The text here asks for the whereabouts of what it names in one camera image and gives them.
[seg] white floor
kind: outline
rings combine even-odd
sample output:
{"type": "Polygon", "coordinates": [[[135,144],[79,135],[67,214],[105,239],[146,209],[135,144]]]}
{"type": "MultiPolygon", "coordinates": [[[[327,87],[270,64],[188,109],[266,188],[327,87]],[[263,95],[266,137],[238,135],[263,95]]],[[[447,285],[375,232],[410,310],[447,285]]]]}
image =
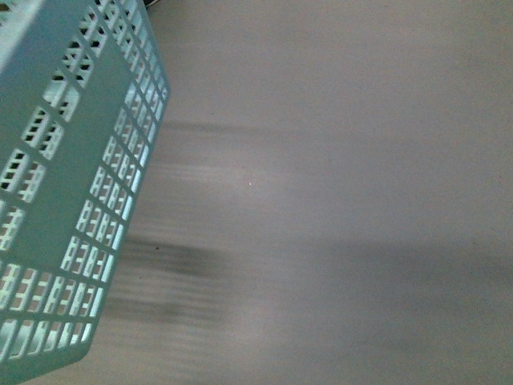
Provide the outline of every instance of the white floor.
{"type": "Polygon", "coordinates": [[[172,100],[103,320],[29,384],[512,384],[512,15],[155,5],[172,100]]]}

